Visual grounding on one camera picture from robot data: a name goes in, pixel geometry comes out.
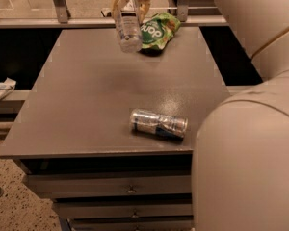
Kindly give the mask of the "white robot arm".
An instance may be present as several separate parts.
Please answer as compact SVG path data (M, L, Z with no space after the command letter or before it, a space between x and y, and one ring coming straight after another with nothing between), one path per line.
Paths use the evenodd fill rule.
M195 230L289 231L289 0L213 1L263 81L197 132Z

